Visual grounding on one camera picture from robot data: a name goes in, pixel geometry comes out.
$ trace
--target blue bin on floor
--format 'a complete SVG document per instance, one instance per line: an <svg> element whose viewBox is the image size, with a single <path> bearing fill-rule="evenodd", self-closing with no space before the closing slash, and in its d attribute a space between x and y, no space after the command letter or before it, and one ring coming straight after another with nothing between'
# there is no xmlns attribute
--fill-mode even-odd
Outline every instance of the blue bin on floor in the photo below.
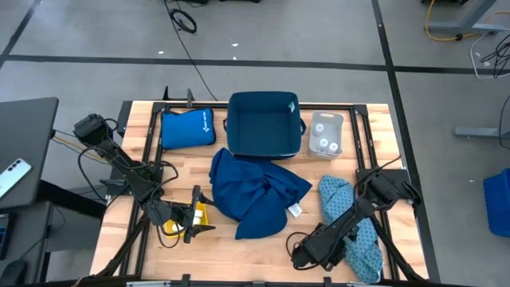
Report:
<svg viewBox="0 0 510 287"><path fill-rule="evenodd" d="M488 228L495 235L510 237L510 168L484 180Z"/></svg>

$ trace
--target wooden table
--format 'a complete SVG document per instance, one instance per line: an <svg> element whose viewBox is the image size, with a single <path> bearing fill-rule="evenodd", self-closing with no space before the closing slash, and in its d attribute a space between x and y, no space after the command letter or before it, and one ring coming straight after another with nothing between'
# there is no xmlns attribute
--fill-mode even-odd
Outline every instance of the wooden table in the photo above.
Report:
<svg viewBox="0 0 510 287"><path fill-rule="evenodd" d="M141 160L146 140L147 129L151 116L151 101L135 101L127 122L122 148L135 160ZM395 159L398 145L391 123L389 108L386 104L368 104L369 120L374 138L375 150L379 165ZM183 108L172 108L174 112L185 112ZM301 117L310 125L312 110L301 110ZM213 207L208 207L210 224L216 230L207 231L192 239L191 244L179 243L173 249L163 248L157 239L155 228L151 226L147 241L147 252L143 265L143 279L174 279L180 280L184 273L191 275L191 280L200 281L286 281L286 282L322 282L324 277L331 277L333 282L357 281L350 266L342 261L330 273L321 268L308 271L296 271L285 250L285 239L294 231L311 232L318 222L322 221L320 199L317 189L323 175L333 175L355 182L357 158L350 116L348 112L332 111L343 114L342 155L332 161L313 159L307 155L308 132L303 136L300 153L292 159L275 161L276 164L298 174L308 180L312 189L301 200L303 214L298 218L288 216L287 226L278 234L257 240L234 240L237 223ZM163 199L189 202L191 188L198 184L208 198L213 198L209 183L209 171L212 157L221 148L226 147L226 133L222 121L226 118L226 109L214 110L214 127L217 142L206 147L184 148L163 153L163 159L173 163L179 172L179 178L167 184ZM364 139L363 123L358 120L361 138ZM155 134L159 134L159 120ZM370 166L367 145L364 144L364 156ZM151 146L151 159L157 147L157 136ZM400 168L397 161L388 168ZM172 176L165 170L163 179ZM123 243L131 212L132 197L122 196L107 210L96 253L90 273L103 269ZM414 270L427 277L425 259L418 235L413 207L407 202L398 202L388 212L390 229L395 245L402 252ZM163 239L171 245L174 239ZM138 244L134 245L131 254L136 254ZM128 273L134 270L135 256L131 256ZM390 276L388 264L384 273Z"/></svg>

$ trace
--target blue towel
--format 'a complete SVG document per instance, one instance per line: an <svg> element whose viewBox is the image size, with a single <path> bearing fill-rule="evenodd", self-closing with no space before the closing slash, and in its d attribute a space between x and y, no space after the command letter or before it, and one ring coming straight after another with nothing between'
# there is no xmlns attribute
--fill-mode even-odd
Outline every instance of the blue towel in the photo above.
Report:
<svg viewBox="0 0 510 287"><path fill-rule="evenodd" d="M285 208L312 187L267 159L236 158L225 148L214 156L209 177L216 207L239 222L236 239L280 232L287 224Z"/></svg>
<svg viewBox="0 0 510 287"><path fill-rule="evenodd" d="M319 183L320 201L326 224L332 224L345 211L351 208L352 185L343 179L325 175ZM356 240L345 237L345 260L352 267L359 280L365 283L377 283L381 279L383 255L377 246L377 233L369 218L358 223Z"/></svg>

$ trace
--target phone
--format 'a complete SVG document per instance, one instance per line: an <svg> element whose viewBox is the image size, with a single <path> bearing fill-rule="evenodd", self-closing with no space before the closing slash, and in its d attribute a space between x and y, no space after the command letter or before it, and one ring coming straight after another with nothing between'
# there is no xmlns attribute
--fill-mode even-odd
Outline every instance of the phone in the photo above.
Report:
<svg viewBox="0 0 510 287"><path fill-rule="evenodd" d="M32 169L25 160L16 159L0 174L0 199Z"/></svg>

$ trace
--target black metal frame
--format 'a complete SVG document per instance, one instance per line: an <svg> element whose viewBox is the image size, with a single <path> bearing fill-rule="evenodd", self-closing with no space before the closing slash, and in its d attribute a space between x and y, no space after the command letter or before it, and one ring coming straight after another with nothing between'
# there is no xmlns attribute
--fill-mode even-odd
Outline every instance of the black metal frame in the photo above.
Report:
<svg viewBox="0 0 510 287"><path fill-rule="evenodd" d="M125 104L127 108L131 109L131 102L129 104ZM194 102L190 104L186 101L169 101L169 102L155 102L152 106L151 110L151 120L149 123L149 128L147 130L147 138L145 142L145 147L143 149L143 161L147 162L150 151L151 151L151 144L154 139L154 130L155 130L155 124L158 117L158 114L160 112L169 110L170 108L228 108L227 102L211 102L211 103L201 103L201 102ZM370 127L370 121L368 119L368 110L367 106L365 104L313 104L313 103L304 103L300 104L300 109L314 109L314 110L342 110L342 111L348 111L350 118L351 118L351 125L352 125L352 131L354 134L354 144L355 144L355 151L356 151L356 157L358 160L358 169L363 169L366 167L365 165L365 159L363 157L363 145L362 140L359 133L359 125L358 125L358 115L361 116L363 121L363 128L365 130L365 137L366 137L366 143L368 146L368 154L371 162L371 167L375 168L377 167L377 156L375 154L375 146L374 141L371 134L371 127ZM155 160L161 160L163 155L163 147L161 145L161 131L159 133L159 143L155 154ZM129 228L127 233L130 234L134 225L136 224L138 220L138 207L133 204L133 209L131 210L131 217L129 221ZM390 223L387 217L386 212L381 213L381 219L382 219L382 228L386 231L386 233L391 238L391 232L390 232ZM136 276L142 276L143 272L143 262L145 259L145 252L147 248L147 238L149 233L150 226L147 225L146 228L143 230L141 239L139 242L139 249L138 249L138 257L136 258L136 265L135 265L135 275ZM130 254L128 253L126 258L123 260L120 268L120 275L126 275L128 270L128 262L129 262ZM394 259L391 257L390 254L387 254L389 265L390 265L390 272L391 272L391 278L394 280L399 279L398 275L398 267L394 261Z"/></svg>

